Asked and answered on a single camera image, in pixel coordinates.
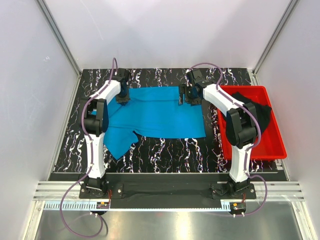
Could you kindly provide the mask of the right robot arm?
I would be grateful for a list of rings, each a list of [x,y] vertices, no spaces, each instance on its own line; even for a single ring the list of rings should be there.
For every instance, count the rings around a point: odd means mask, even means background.
[[[189,84],[179,85],[178,104],[199,105],[202,100],[213,104],[225,116],[225,134],[232,147],[229,180],[212,193],[220,198],[242,198],[250,186],[251,152],[260,143],[262,135],[256,107],[235,99],[218,82],[206,79],[198,68],[188,69],[186,77]]]

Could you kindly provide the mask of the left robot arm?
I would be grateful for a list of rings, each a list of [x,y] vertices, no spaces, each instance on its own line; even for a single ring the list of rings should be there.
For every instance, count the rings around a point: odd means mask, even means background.
[[[89,97],[81,99],[79,125],[87,148],[87,171],[81,186],[82,193],[103,198],[111,193],[106,180],[103,142],[109,126],[108,104],[115,99],[125,105],[130,101],[128,81],[131,73],[125,68],[112,70],[109,80]]]

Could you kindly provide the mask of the blue t-shirt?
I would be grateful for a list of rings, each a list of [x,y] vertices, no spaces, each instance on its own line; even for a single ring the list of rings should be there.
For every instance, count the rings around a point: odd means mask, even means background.
[[[177,86],[141,87],[129,90],[130,101],[107,105],[109,125],[103,143],[118,160],[138,142],[138,136],[163,139],[204,138],[200,105],[179,104]]]

